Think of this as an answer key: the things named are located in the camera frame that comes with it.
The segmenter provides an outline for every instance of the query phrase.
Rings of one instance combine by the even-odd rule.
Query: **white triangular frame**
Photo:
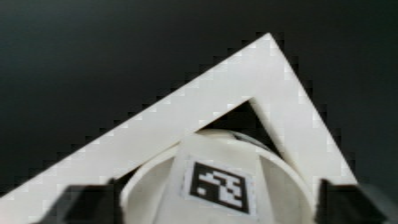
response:
[[[316,195],[318,180],[356,184],[338,145],[267,34],[0,199],[0,223],[36,222],[68,185],[126,174],[249,100],[284,160]]]

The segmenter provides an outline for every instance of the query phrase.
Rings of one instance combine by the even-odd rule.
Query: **white robot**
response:
[[[276,150],[203,129],[249,103]],[[0,199],[7,224],[395,223],[267,34]]]

